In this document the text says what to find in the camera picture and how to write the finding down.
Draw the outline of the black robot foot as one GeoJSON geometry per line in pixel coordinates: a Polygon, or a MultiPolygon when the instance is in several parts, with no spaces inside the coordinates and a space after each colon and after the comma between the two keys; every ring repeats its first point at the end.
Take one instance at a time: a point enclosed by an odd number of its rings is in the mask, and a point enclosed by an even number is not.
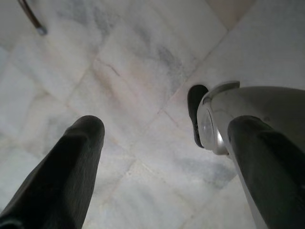
{"type": "Polygon", "coordinates": [[[192,86],[187,95],[187,105],[188,114],[193,126],[193,136],[195,143],[200,147],[204,148],[201,144],[199,131],[198,131],[198,121],[197,121],[197,111],[202,98],[208,93],[208,89],[201,84],[192,86]]]}

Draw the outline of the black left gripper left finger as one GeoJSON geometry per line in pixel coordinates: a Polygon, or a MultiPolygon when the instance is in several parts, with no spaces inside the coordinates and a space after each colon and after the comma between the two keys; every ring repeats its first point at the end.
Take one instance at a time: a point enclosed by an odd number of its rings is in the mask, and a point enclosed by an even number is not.
{"type": "Polygon", "coordinates": [[[82,229],[104,136],[92,115],[70,126],[0,213],[0,229],[82,229]]]}

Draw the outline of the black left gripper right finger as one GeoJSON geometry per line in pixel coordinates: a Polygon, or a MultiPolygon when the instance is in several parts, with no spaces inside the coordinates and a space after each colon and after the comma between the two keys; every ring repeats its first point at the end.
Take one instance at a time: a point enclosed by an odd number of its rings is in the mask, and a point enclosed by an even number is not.
{"type": "Polygon", "coordinates": [[[269,229],[305,229],[305,153],[260,119],[240,116],[228,137],[269,229]]]}

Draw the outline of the silver robot leg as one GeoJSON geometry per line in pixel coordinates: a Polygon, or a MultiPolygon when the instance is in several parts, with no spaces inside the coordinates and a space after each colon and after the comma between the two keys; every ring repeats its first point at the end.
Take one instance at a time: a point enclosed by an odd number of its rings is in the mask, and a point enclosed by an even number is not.
{"type": "Polygon", "coordinates": [[[271,86],[242,88],[238,82],[229,82],[208,92],[198,107],[202,145],[217,155],[231,157],[257,229],[269,229],[247,188],[229,142],[228,125],[240,116],[260,119],[305,153],[305,91],[271,86]]]}

